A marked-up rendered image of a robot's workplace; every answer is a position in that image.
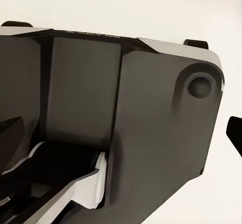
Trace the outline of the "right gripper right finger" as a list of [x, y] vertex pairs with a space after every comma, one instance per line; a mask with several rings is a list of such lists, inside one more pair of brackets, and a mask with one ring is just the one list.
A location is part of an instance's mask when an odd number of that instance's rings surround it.
[[228, 121], [226, 134], [242, 157], [242, 118], [231, 116]]

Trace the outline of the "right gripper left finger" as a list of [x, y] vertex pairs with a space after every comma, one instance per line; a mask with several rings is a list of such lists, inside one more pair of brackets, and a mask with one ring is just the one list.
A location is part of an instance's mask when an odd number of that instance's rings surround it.
[[0, 122], [0, 176], [26, 136], [22, 116]]

